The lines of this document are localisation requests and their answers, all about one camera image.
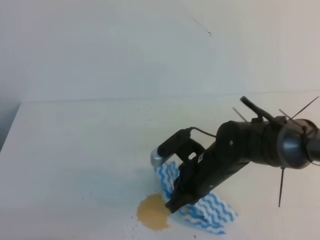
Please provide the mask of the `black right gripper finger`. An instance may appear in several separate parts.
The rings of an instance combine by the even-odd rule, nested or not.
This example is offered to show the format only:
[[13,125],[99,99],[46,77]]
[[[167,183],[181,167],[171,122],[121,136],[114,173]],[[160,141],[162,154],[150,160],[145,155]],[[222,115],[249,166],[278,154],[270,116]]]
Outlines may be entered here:
[[170,211],[170,213],[175,213],[190,202],[191,196],[189,194],[175,193],[165,204],[165,207]]

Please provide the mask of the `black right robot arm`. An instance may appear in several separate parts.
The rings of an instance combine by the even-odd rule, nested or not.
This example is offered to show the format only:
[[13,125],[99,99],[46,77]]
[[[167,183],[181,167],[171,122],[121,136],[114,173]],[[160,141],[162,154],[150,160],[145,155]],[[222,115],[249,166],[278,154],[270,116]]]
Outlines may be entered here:
[[320,159],[320,130],[307,119],[277,117],[273,121],[223,123],[215,141],[204,148],[179,130],[159,148],[163,158],[178,156],[182,163],[166,203],[174,213],[195,204],[211,190],[253,162],[276,168],[303,169]]

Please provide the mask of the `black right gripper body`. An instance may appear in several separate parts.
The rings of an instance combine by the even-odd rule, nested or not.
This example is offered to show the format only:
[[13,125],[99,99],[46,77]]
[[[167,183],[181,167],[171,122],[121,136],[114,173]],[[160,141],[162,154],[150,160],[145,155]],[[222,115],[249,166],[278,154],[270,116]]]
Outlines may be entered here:
[[181,204],[194,204],[248,163],[261,158],[262,136],[266,122],[223,123],[215,142],[200,160],[186,163],[174,188],[174,199]]

